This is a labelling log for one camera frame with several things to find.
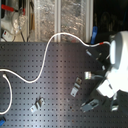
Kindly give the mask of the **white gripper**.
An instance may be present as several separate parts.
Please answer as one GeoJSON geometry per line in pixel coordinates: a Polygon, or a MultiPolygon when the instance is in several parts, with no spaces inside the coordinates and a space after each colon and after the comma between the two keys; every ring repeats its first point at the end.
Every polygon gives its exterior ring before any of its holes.
{"type": "MultiPolygon", "coordinates": [[[[110,87],[109,82],[107,80],[104,80],[97,88],[96,90],[103,96],[106,96],[108,98],[111,98],[114,95],[113,89],[110,87]]],[[[83,112],[87,112],[89,110],[92,110],[96,108],[99,105],[99,101],[97,99],[93,99],[88,103],[83,103],[81,105],[81,110],[83,112]]]]}

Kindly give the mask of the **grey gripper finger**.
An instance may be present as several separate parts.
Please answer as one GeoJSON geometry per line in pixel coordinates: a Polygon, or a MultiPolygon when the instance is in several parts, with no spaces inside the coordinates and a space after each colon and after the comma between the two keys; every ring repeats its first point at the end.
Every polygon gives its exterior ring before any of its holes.
{"type": "Polygon", "coordinates": [[[98,61],[99,63],[103,62],[103,56],[101,53],[99,53],[98,51],[96,51],[95,49],[91,49],[88,48],[86,50],[86,53],[91,56],[92,58],[94,58],[96,61],[98,61]]]}

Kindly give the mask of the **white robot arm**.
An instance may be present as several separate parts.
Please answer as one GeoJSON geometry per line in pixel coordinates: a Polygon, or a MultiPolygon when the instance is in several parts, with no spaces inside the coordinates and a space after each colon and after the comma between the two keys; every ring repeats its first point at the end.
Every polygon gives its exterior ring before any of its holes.
{"type": "Polygon", "coordinates": [[[81,110],[87,112],[99,106],[100,95],[111,98],[111,111],[117,111],[119,91],[128,93],[128,31],[118,32],[110,44],[110,67],[103,75],[102,81],[93,89],[87,100],[81,105],[81,110]]]}

